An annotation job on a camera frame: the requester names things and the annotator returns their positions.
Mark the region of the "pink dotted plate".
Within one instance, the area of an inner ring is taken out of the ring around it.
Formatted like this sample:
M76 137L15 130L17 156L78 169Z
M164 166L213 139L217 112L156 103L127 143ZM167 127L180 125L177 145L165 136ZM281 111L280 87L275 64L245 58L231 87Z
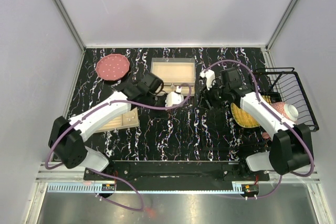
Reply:
M121 54L109 54L100 59L96 65L96 73L105 81L118 81L130 70L128 58Z

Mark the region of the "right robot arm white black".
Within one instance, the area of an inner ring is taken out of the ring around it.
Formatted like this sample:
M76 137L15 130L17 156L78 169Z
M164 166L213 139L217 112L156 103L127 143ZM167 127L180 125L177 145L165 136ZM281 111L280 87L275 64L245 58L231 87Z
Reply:
M222 102L235 104L251 115L271 138L270 150L251 154L238 167L239 176L250 180L260 170L273 170L279 175L294 173L297 169L313 165L311 132L307 125L296 124L268 104L257 88L243 84L238 69L233 67L220 73L216 81L212 70L203 70L206 80L201 91L206 106L214 109Z

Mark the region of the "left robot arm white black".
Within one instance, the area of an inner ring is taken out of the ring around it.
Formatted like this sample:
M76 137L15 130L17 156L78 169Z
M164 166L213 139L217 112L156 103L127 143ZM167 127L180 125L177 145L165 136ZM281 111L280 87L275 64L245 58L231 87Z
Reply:
M70 119L60 116L54 120L48 146L60 158L60 164L45 165L54 169L64 165L68 169L83 166L95 169L95 174L103 180L113 175L113 167L104 154L85 146L88 138L108 122L128 113L135 106L153 109L164 105L156 95L163 89L163 80L148 73L135 83L127 83L120 91L115 91L107 99L88 111Z

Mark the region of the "pink floral ceramic bowl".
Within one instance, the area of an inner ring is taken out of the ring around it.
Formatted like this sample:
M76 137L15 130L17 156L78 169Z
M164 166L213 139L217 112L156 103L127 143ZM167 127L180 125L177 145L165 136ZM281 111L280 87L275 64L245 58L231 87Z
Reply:
M281 115L281 121L282 119L287 119L293 123L297 122L299 112L294 105L285 102L275 102L271 104L271 107Z

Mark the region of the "beige jewelry box with drawers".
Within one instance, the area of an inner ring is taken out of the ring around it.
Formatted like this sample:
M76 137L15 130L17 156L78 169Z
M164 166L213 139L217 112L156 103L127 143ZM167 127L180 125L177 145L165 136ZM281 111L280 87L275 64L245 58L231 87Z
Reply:
M191 96L195 95L194 58L153 58L151 72L164 82L164 88L159 95L175 91L183 83L188 83L191 86Z

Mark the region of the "yellow woven bamboo plate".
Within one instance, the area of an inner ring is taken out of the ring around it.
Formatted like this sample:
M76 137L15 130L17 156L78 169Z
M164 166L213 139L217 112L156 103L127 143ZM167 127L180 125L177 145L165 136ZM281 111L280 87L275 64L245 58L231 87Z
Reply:
M239 126L247 129L260 127L260 124L250 114L239 108L236 104L231 103L230 110L235 122Z

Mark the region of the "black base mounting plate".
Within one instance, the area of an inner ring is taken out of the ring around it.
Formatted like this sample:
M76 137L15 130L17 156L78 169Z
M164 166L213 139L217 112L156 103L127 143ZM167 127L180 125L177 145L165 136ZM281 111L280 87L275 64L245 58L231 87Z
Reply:
M238 162L114 161L103 172L139 191L229 191L238 182L270 180L267 173L248 172Z

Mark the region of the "pink patterned cup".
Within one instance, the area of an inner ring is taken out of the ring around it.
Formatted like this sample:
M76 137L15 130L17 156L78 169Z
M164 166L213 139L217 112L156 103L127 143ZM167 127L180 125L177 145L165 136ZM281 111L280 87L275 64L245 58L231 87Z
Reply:
M262 133L262 138L263 138L265 141L271 141L271 140L272 140L272 137L271 137L267 132L263 132L263 133Z

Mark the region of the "beige jewelry tray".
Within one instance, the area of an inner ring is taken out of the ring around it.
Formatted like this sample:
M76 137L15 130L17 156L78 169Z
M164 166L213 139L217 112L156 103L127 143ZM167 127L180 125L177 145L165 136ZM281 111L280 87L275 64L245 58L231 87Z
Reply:
M102 126L100 129L96 130L96 133L130 129L138 126L138 109L134 108L133 110L114 118L113 120Z

